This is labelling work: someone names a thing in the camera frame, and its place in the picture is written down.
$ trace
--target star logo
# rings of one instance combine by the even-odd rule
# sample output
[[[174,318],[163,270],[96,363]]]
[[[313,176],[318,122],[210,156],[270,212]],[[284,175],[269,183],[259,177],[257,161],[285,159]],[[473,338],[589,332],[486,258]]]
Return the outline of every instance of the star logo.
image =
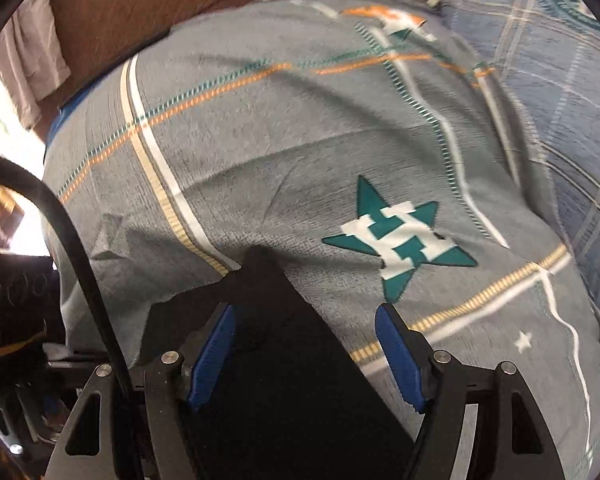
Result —
[[[384,299],[396,303],[422,264],[475,267],[477,262],[433,231],[438,202],[390,206],[363,176],[358,177],[358,218],[340,226],[341,235],[322,242],[382,258]]]
[[[518,352],[522,354],[522,352],[525,351],[525,349],[531,348],[531,338],[533,337],[533,334],[531,332],[527,332],[525,334],[524,332],[522,332],[522,330],[519,330],[519,332],[520,337],[514,343],[514,345],[516,345],[516,347],[518,348]]]

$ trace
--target metal bolt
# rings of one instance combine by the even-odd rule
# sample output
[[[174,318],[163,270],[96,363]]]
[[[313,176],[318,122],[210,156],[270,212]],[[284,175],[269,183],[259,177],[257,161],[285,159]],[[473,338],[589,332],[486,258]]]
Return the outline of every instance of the metal bolt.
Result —
[[[169,350],[162,354],[162,362],[166,365],[172,365],[180,358],[180,354],[178,354],[175,350]]]
[[[106,377],[111,373],[111,365],[104,363],[96,368],[96,375],[98,377]]]
[[[516,365],[509,361],[504,361],[500,365],[500,368],[502,368],[502,371],[504,373],[506,373],[507,375],[513,375],[514,373],[516,373],[518,371],[518,369],[516,368]]]
[[[444,365],[451,361],[451,354],[446,350],[436,350],[433,352],[433,358],[440,364]]]
[[[9,446],[9,451],[14,455],[21,455],[24,453],[24,448],[20,444],[11,444]]]

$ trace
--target black bracket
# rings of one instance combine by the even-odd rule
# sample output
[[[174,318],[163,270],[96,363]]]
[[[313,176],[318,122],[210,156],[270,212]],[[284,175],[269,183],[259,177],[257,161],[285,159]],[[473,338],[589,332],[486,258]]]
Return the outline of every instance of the black bracket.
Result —
[[[185,444],[174,394],[182,361],[178,352],[166,352],[144,372],[144,402],[155,465],[164,480],[200,478]]]
[[[46,480],[139,478],[128,406],[109,364],[101,364],[71,411],[46,470]]]
[[[389,303],[376,311],[376,333],[403,398],[425,414],[405,480],[450,478],[467,404],[478,404],[468,480],[564,480],[549,429],[513,363],[488,370],[434,351]]]

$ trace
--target black clamp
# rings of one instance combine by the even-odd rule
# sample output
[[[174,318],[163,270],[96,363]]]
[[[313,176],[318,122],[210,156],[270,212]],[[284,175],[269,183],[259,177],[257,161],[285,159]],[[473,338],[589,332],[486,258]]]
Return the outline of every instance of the black clamp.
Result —
[[[144,392],[148,435],[139,435],[142,455],[160,480],[204,478],[195,444],[181,424],[179,405],[197,412],[213,392],[235,334],[234,308],[219,304],[202,329],[192,332],[177,351],[168,351],[144,368],[131,370],[134,389]],[[137,450],[129,428],[130,410],[123,410],[120,388],[109,364],[98,366],[85,385],[49,462],[45,478],[75,480],[141,478]],[[134,463],[134,467],[123,464]]]
[[[376,335],[403,399],[425,414],[405,480],[450,478],[467,404],[478,404],[468,480],[564,480],[549,429],[513,363],[488,370],[434,351],[389,303],[376,311]]]

